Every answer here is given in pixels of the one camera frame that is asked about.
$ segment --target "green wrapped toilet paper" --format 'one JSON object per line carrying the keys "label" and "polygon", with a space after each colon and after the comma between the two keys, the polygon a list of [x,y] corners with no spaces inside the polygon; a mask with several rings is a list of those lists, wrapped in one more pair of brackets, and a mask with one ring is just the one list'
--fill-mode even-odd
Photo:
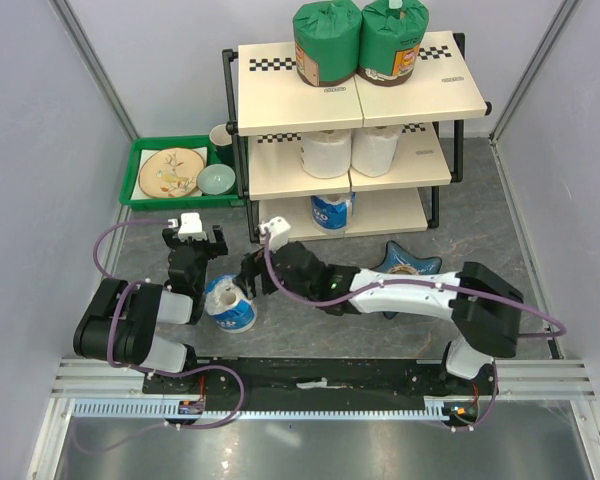
{"label": "green wrapped toilet paper", "polygon": [[313,86],[333,86],[358,66],[362,14],[351,0],[308,3],[293,17],[296,66]]}
{"label": "green wrapped toilet paper", "polygon": [[411,76],[429,24],[429,10],[418,0],[402,0],[395,10],[389,1],[377,0],[362,10],[358,62],[361,77],[383,86],[398,85]]}

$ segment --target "shelf board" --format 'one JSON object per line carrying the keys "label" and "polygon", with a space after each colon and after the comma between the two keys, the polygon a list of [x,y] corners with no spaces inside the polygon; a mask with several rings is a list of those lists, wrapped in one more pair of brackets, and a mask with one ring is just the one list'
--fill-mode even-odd
{"label": "shelf board", "polygon": [[358,193],[351,227],[344,234],[328,235],[315,227],[311,220],[309,197],[263,200],[259,203],[259,210],[261,222],[278,215],[286,218],[291,224],[290,240],[361,237],[427,229],[427,219],[416,188]]}
{"label": "shelf board", "polygon": [[351,226],[346,237],[384,233],[422,232],[427,229],[417,188],[356,194]]}
{"label": "shelf board", "polygon": [[418,56],[413,75],[401,85],[379,87],[356,75],[365,127],[462,120],[486,113],[452,32],[427,32]]}
{"label": "shelf board", "polygon": [[433,187],[451,183],[449,167],[433,124],[407,124],[402,131],[388,173],[379,177],[367,177],[351,168],[351,188],[354,192]]}
{"label": "shelf board", "polygon": [[321,179],[304,171],[299,136],[275,134],[249,138],[249,196],[252,200],[351,191],[346,173]]}
{"label": "shelf board", "polygon": [[354,79],[312,87],[300,79],[295,58],[293,42],[238,47],[240,135],[361,127]]}
{"label": "shelf board", "polygon": [[291,225],[289,240],[322,240],[342,238],[343,234],[328,235],[316,228],[311,219],[311,200],[309,197],[280,198],[263,200],[259,203],[260,222],[282,216]]}

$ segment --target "metal frame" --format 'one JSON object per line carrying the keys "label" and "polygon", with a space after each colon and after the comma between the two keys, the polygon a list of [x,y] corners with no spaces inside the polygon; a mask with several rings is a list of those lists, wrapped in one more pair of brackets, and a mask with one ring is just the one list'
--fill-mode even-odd
{"label": "metal frame", "polygon": [[551,19],[547,31],[544,33],[542,40],[540,40],[540,44],[533,53],[527,68],[518,81],[516,88],[513,90],[513,94],[509,98],[502,115],[500,115],[500,118],[496,122],[496,126],[491,132],[490,137],[492,140],[497,141],[502,136],[502,133],[511,121],[511,117],[513,117],[513,114],[520,106],[520,103],[527,94],[527,91],[531,87],[531,84],[549,55],[549,52],[553,49],[556,40],[564,30],[564,27],[579,3],[580,0],[563,0],[562,4],[558,7],[558,10]]}
{"label": "metal frame", "polygon": [[78,17],[69,5],[68,0],[50,0],[51,6],[56,11],[58,18],[65,26],[67,34],[73,41],[73,44],[78,49],[78,53],[82,57],[85,65],[91,72],[91,76],[100,88],[102,96],[107,100],[113,113],[118,118],[120,126],[129,137],[129,140],[135,140],[139,137],[129,114],[124,108],[116,89],[114,88],[107,72],[105,71],[98,55],[96,54],[87,34],[84,32]]}
{"label": "metal frame", "polygon": [[[454,33],[453,38],[464,58],[465,34]],[[245,200],[247,209],[247,224],[249,228],[249,240],[251,243],[260,241],[257,227],[259,222],[258,201],[249,197],[249,165],[247,160],[247,149],[245,138],[240,136],[236,114],[236,102],[233,91],[233,75],[231,63],[238,58],[238,52],[232,49],[222,51],[222,64],[224,71],[225,90],[227,95],[227,108],[229,110],[229,122],[227,132],[233,138],[233,155],[236,159],[236,175],[238,178],[238,196]],[[491,103],[486,102],[487,111],[491,113]],[[433,123],[436,136],[440,137],[439,122]],[[464,120],[453,122],[453,170],[451,171],[451,183],[460,183],[464,178]],[[431,187],[431,212],[427,219],[428,228],[438,228],[440,225],[440,187]]]}
{"label": "metal frame", "polygon": [[[421,362],[440,363],[439,360]],[[497,365],[500,388],[500,394],[496,397],[498,402],[570,402],[594,478],[600,480],[600,424],[596,414],[598,407],[584,362],[499,360]],[[133,370],[112,369],[105,362],[98,360],[62,360],[27,478],[54,478],[56,470],[60,467],[62,448],[69,432],[69,421],[76,402],[81,399],[126,399],[124,403],[131,405],[134,402],[146,403],[150,399],[195,400],[191,395],[144,395],[142,382],[142,374]],[[461,400],[470,400],[470,397],[444,398],[444,402]],[[258,414],[249,417],[253,420],[269,418],[267,415]],[[325,417],[316,413],[316,418]]]}

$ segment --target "cup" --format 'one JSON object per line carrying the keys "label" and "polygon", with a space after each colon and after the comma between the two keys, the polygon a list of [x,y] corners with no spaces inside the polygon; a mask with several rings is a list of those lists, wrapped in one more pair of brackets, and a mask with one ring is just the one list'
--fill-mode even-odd
{"label": "cup", "polygon": [[227,126],[223,124],[213,127],[209,134],[209,140],[211,140],[211,145],[213,145],[213,149],[220,159],[220,162],[231,168],[235,168],[236,164],[233,159],[233,139],[231,135],[227,133]]}

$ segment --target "white toilet paper roll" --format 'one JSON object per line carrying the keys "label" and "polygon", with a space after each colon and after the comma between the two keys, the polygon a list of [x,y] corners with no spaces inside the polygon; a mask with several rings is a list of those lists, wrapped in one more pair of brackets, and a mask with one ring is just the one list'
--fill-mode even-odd
{"label": "white toilet paper roll", "polygon": [[379,177],[391,169],[402,128],[359,128],[353,134],[351,165],[368,177]]}
{"label": "white toilet paper roll", "polygon": [[302,166],[316,178],[344,175],[351,166],[351,130],[306,132],[301,138]]}
{"label": "white toilet paper roll", "polygon": [[256,309],[233,282],[235,275],[222,275],[213,280],[205,293],[204,310],[225,332],[246,332],[256,321]]}
{"label": "white toilet paper roll", "polygon": [[314,195],[311,197],[313,223],[321,232],[343,232],[351,224],[355,193]]}

